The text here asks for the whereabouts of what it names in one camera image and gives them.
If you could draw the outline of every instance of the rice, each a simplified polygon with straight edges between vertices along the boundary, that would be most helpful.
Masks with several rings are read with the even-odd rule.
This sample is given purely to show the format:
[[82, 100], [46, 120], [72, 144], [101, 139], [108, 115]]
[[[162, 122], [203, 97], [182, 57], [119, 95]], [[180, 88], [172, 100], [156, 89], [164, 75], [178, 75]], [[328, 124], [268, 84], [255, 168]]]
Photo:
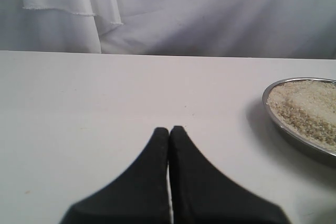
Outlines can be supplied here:
[[288, 128], [305, 139], [336, 152], [336, 85], [291, 81], [274, 87], [267, 104]]

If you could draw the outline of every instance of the metal bowl rim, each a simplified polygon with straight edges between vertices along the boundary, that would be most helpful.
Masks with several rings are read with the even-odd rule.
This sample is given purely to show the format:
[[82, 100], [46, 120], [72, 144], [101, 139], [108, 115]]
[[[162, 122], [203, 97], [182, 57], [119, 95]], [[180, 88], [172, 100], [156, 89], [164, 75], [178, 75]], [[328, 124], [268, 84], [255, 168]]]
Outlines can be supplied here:
[[321, 82], [331, 82], [336, 84], [336, 80], [331, 80], [331, 79], [322, 79], [322, 78], [312, 78], [312, 77], [298, 77], [298, 78], [289, 78], [289, 79], [283, 79], [277, 82], [272, 83], [270, 86], [268, 86], [263, 95], [262, 95], [262, 103], [264, 105], [264, 108], [266, 109], [268, 115], [271, 117], [272, 121], [277, 124], [283, 131], [285, 131], [287, 134], [295, 138], [296, 140], [300, 141], [302, 144], [313, 148], [317, 152], [322, 152], [324, 154], [327, 154], [328, 156], [336, 158], [336, 152], [333, 152], [331, 150], [328, 150], [322, 146], [319, 146], [315, 143], [312, 143], [308, 139], [305, 139], [304, 137], [298, 135], [294, 131], [292, 131], [290, 128], [286, 127], [274, 114], [269, 105], [267, 104], [267, 100], [269, 97], [270, 92], [272, 91], [273, 88], [275, 88], [278, 85], [284, 84], [286, 82], [291, 82], [291, 81], [321, 81]]

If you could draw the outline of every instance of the stainless steel bowl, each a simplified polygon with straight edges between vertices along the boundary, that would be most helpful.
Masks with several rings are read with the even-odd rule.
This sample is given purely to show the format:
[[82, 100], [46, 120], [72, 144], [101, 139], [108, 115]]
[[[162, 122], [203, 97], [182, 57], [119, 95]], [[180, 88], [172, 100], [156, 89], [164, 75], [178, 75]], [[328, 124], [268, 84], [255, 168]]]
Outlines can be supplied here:
[[275, 123], [277, 129], [281, 133], [281, 135], [284, 137], [284, 139], [291, 144], [293, 147], [295, 147], [297, 150], [301, 151], [302, 153], [306, 154], [307, 156], [315, 159], [316, 161], [319, 161], [323, 164], [326, 164], [331, 167], [336, 167], [336, 152], [330, 151], [326, 148], [323, 148], [315, 143], [312, 143], [308, 139], [305, 139], [304, 137], [298, 135], [288, 127], [286, 127], [272, 112], [269, 105], [267, 104], [268, 96], [271, 92], [271, 90], [278, 86], [282, 85], [285, 82], [293, 82], [293, 81], [321, 81], [321, 82], [328, 82], [328, 83], [334, 83], [336, 85], [335, 80], [328, 80], [328, 79], [320, 79], [320, 78], [291, 78], [291, 79], [285, 79], [281, 81], [277, 81], [264, 91], [262, 95], [262, 103], [264, 104], [264, 107], [270, 116], [271, 120]]

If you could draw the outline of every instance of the white table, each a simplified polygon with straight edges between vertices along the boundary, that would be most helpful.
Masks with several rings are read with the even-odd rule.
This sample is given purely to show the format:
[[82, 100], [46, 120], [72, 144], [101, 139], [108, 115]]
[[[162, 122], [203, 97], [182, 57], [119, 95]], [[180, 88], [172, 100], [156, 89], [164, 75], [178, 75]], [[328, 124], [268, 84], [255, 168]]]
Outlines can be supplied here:
[[302, 76], [336, 79], [336, 61], [0, 51], [0, 223], [58, 223], [173, 125], [292, 223], [334, 223], [336, 170], [285, 143], [261, 105]]

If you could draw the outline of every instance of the grain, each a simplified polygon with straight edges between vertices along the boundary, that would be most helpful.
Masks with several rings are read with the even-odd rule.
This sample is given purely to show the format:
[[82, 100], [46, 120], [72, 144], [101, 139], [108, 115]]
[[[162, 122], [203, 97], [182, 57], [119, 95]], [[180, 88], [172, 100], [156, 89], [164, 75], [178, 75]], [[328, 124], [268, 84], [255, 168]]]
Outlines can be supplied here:
[[291, 81], [274, 87], [267, 104], [288, 128], [305, 139], [336, 152], [336, 85]]

